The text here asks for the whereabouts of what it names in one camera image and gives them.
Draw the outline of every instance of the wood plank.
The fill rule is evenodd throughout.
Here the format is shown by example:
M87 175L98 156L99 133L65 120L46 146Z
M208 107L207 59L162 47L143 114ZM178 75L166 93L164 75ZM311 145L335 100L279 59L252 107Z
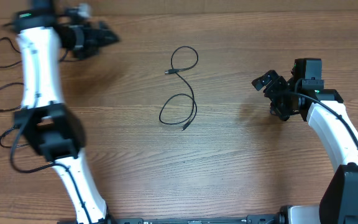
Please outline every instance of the wood plank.
M15 12L28 9L28 2L28 0L0 0L0 19L11 18ZM61 2L67 2L69 6L86 2L93 8L95 16L358 10L358 1L353 0L65 0Z
M269 100L250 83L270 69L290 78L296 58L322 58L326 88L340 92L358 130L358 11L102 19L122 42L60 67L67 104L86 128L96 184L115 216L239 217L319 202L333 169L317 135L299 116L285 123L270 116ZM0 38L5 35L13 37L0 30ZM179 78L163 74L181 45L200 55L199 64L182 73L199 106L183 132L158 121L169 97L189 92ZM9 44L1 44L0 64L16 60ZM175 66L193 60L184 50ZM0 86L21 81L21 69L0 70ZM21 93L19 86L2 91L0 107L18 105ZM176 99L164 117L184 118L190 106ZM0 133L11 116L0 114ZM17 162L30 168L43 159L21 149ZM0 148L0 223L74 217L52 170L16 174Z

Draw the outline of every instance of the wood surface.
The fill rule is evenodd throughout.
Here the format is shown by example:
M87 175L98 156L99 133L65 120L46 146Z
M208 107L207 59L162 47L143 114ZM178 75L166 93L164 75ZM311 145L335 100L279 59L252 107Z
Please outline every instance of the wood surface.
M296 58L323 59L326 88L335 88L358 130L358 11L259 12L100 18L122 42L77 63L62 63L67 105L82 120L86 154L101 195L116 217L243 217L282 205L319 203L333 168L317 135L294 116L269 115L269 99L251 81L275 69L286 79ZM0 38L9 34L0 29ZM186 131L158 121L165 101L190 93L170 68L181 45L199 64L182 75L195 91L198 115ZM175 66L191 65L179 51ZM0 65L20 60L0 44ZM22 67L0 69L0 86L22 80ZM17 106L20 87L0 92L0 108ZM163 117L188 116L177 98ZM12 114L0 114L0 134ZM12 136L5 143L9 144ZM74 218L53 170L15 173L0 147L0 223L56 223ZM17 150L20 167L44 164Z
M358 0L56 0L77 6L88 3L95 16L195 14L222 12L358 10ZM27 10L29 0L0 0L0 19Z

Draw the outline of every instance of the wooden table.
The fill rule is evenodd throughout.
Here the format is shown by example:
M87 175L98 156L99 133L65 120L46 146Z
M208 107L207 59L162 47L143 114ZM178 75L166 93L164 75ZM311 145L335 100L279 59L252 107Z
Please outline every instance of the wooden table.
M317 135L300 116L270 116L269 99L251 81L270 69L288 79L294 59L322 58L326 88L340 92L358 130L358 11L101 19L122 42L60 68L67 105L86 129L96 185L116 217L243 217L319 203L333 168ZM5 35L13 37L0 29ZM199 64L182 73L198 104L186 131L158 121L169 97L190 93L178 77L163 74L181 45L200 54ZM184 50L175 66L194 59ZM0 64L17 60L1 43ZM0 69L0 86L21 80L21 66ZM21 98L20 87L4 90L0 108ZM190 108L188 98L177 98L163 117L180 120ZM0 134L11 123L12 114L0 114ZM0 223L74 218L54 171L15 173L8 151L0 147ZM17 151L23 168L44 164L29 148Z

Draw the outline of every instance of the cable plug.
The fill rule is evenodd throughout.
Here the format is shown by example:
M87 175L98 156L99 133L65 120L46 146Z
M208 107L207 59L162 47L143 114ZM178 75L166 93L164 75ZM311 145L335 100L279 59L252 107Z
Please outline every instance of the cable plug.
M191 124L191 121L188 121L185 125L183 125L182 131L186 130L186 128Z
M169 70L165 71L165 74L166 75L171 75L171 74L174 74L174 73L179 72L179 71L180 71L179 69L169 69Z

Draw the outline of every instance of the wooden tabletop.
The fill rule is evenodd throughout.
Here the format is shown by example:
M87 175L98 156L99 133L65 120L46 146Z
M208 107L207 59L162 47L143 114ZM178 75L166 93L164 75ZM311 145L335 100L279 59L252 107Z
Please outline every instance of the wooden tabletop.
M89 60L62 63L60 72L67 105L86 129L96 185L114 216L243 217L319 203L333 176L320 140L300 116L287 122L271 116L269 99L251 81L271 69L288 79L294 59L321 58L325 87L341 94L358 130L358 11L101 19L122 41ZM14 37L0 29L0 38L6 35ZM200 55L194 69L181 73L198 105L186 131L158 121L168 98L190 94L178 77L164 75L181 45ZM174 63L194 59L183 50ZM1 43L0 65L17 60ZM21 65L0 69L0 86L21 80ZM21 98L19 86L4 90L0 108ZM190 110L188 98L175 98L163 118L179 121ZM0 134L11 124L12 114L1 113ZM18 174L8 154L0 147L0 223L75 218L53 170ZM45 164L30 148L16 157L23 168Z

